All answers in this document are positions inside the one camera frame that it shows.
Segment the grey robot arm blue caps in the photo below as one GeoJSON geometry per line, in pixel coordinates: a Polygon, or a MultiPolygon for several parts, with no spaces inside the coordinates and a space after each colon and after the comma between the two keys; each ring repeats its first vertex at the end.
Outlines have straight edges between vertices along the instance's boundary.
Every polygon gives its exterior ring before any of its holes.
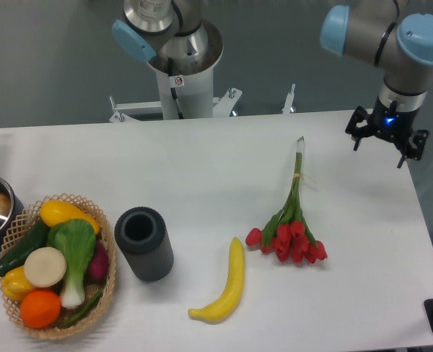
{"type": "Polygon", "coordinates": [[[413,122],[433,82],[433,15],[405,16],[407,1],[361,1],[336,5],[326,15],[320,44],[383,70],[374,108],[359,106],[346,126],[355,145],[369,137],[387,141],[401,162],[419,161],[429,137],[413,122]]]}

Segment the silver robot base column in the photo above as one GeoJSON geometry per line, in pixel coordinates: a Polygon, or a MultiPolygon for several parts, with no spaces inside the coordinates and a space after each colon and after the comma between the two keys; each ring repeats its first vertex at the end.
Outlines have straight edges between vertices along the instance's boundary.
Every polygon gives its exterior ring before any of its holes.
{"type": "Polygon", "coordinates": [[[221,33],[201,16],[201,1],[125,1],[114,21],[116,42],[155,72],[160,100],[171,88],[213,98],[213,70],[223,53],[221,33]]]}

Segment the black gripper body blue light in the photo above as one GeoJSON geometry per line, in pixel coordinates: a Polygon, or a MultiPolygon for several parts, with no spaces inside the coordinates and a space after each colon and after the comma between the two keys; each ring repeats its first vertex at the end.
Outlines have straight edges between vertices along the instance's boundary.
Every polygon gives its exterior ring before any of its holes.
{"type": "Polygon", "coordinates": [[[399,111],[395,100],[384,104],[377,98],[369,120],[371,135],[387,142],[408,142],[413,133],[412,125],[417,113],[418,109],[399,111]]]}

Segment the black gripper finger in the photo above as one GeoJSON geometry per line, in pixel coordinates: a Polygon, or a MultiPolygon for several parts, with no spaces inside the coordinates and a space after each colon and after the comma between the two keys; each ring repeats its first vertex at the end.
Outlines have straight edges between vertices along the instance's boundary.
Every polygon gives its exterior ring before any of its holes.
{"type": "Polygon", "coordinates": [[[351,136],[354,142],[353,150],[357,151],[362,139],[373,136],[373,128],[370,124],[371,115],[362,106],[358,106],[347,123],[345,133],[351,136]]]}
{"type": "Polygon", "coordinates": [[[420,161],[428,138],[428,130],[416,130],[407,139],[399,139],[396,148],[401,153],[401,158],[397,168],[400,169],[406,160],[420,161]]]}

